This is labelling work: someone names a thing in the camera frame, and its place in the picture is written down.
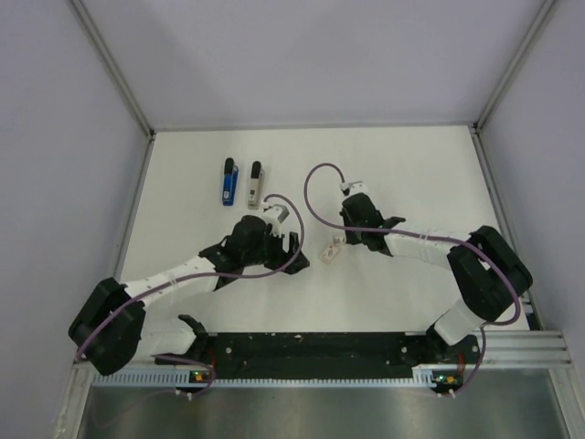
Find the blue stapler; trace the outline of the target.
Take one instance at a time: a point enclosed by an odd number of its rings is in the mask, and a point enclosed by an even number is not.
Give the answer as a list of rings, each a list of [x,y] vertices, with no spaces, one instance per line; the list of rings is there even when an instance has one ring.
[[[224,162],[221,202],[223,206],[232,206],[234,204],[237,184],[239,178],[239,168],[232,157],[228,157]]]

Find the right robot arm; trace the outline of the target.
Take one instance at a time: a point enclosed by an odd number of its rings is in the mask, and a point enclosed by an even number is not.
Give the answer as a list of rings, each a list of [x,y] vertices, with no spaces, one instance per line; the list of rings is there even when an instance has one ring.
[[[346,242],[388,257],[416,259],[452,273],[460,298],[427,330],[429,355],[445,362],[460,341],[497,320],[533,284],[533,276],[495,228],[483,225],[467,239],[419,230],[402,217],[385,219],[368,193],[345,189],[340,215]]]

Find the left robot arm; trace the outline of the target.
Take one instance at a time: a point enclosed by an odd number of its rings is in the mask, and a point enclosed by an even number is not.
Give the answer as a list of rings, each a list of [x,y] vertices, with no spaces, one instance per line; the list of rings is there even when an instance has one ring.
[[[300,272],[310,264],[303,255],[305,236],[305,230],[283,234],[276,219],[246,215],[219,243],[172,269],[128,283],[99,281],[69,327],[75,358],[102,375],[165,354],[200,361],[207,341],[189,327],[179,303],[250,279],[249,267],[263,267],[263,277]]]

